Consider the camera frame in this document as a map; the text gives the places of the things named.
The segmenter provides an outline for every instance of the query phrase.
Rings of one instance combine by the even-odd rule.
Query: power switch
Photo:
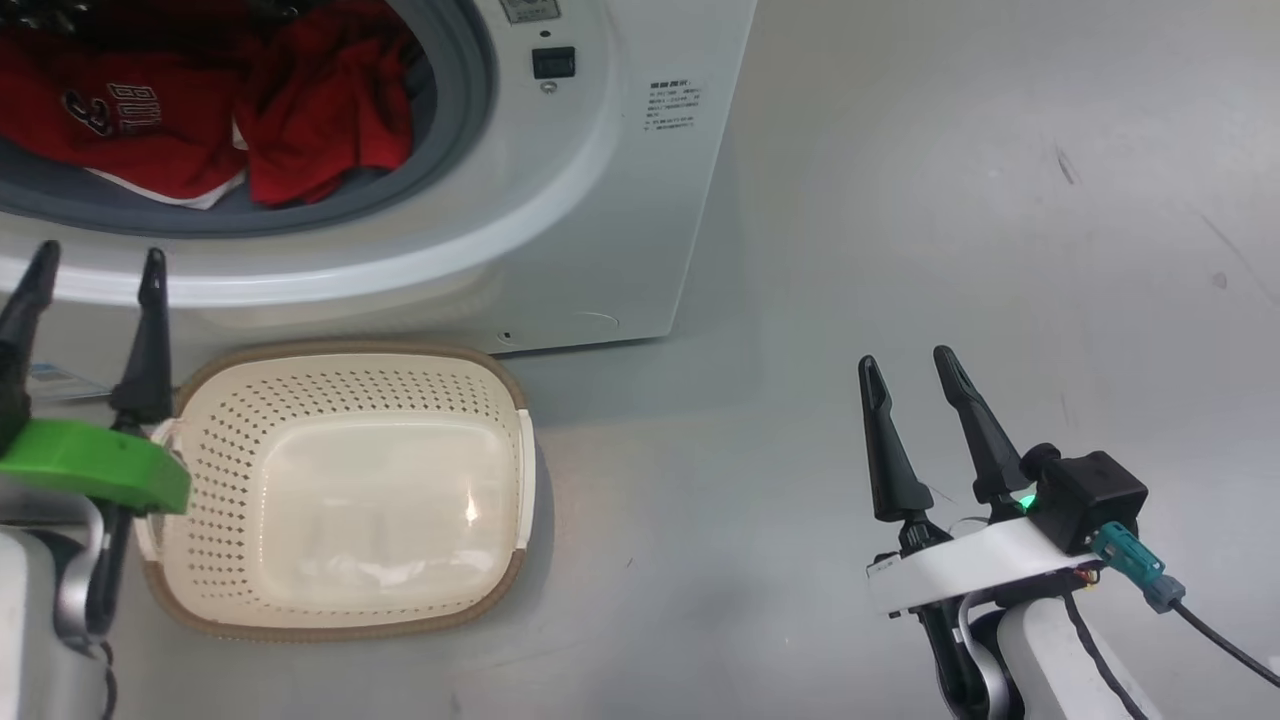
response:
[[[577,51],[573,47],[538,47],[534,50],[534,78],[556,79],[577,74]]]

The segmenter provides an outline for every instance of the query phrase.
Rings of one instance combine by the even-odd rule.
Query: basket handle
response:
[[[151,442],[164,447],[179,462],[186,465],[182,459],[182,436],[178,434],[178,430],[179,419],[170,418],[152,430]],[[142,553],[142,559],[147,562],[160,561],[163,523],[164,515],[143,515],[133,520],[133,534],[138,541],[138,552]]]
[[[133,537],[138,541],[138,552],[147,562],[160,562],[160,529],[156,523],[164,523],[164,515],[143,515],[133,520]]]
[[[520,525],[516,534],[516,547],[529,547],[529,536],[534,530],[534,495],[538,492],[538,446],[534,443],[534,421],[529,410],[518,410],[520,415]]]

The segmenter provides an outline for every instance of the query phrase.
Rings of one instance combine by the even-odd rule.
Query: floor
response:
[[[1142,478],[1188,605],[1280,656],[1277,27],[1267,0],[762,0],[676,331],[509,361],[544,473],[507,600],[256,646],[133,568],[119,717],[943,717],[918,625],[869,609],[896,529],[854,375],[881,361],[946,525],[977,507],[936,343],[1019,447]],[[1167,717],[1274,714],[1119,578],[1082,606]]]

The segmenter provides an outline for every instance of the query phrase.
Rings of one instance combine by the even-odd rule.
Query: plastic basket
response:
[[[524,395],[493,359],[305,343],[206,366],[157,442],[186,515],[137,525],[152,593],[227,638],[321,642],[470,621],[511,588],[532,525]]]

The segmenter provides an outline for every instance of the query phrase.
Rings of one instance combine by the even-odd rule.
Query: washing machine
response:
[[[179,379],[287,340],[500,354],[669,332],[755,0],[388,3],[425,56],[415,151],[315,205],[161,205],[0,141],[0,283],[63,245],[37,398],[118,379],[150,246]]]

